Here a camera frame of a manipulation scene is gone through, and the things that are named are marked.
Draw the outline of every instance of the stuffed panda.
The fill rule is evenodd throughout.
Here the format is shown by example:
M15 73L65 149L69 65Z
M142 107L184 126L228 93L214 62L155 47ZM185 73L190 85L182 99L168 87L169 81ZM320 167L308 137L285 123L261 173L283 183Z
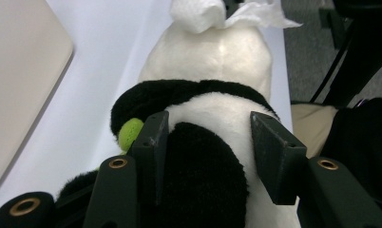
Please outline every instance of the stuffed panda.
M274 205L258 177L250 128L251 111L278 120L267 102L271 53L251 13L267 12L256 20L265 22L275 10L277 19L266 18L267 25L295 24L276 4L247 3L227 20L222 1L188 5L173 1L173 24L139 82L111 110L110 128L123 153L148 116L169 112L162 203L155 216L141 215L153 218L143 227L299 227L296 208Z

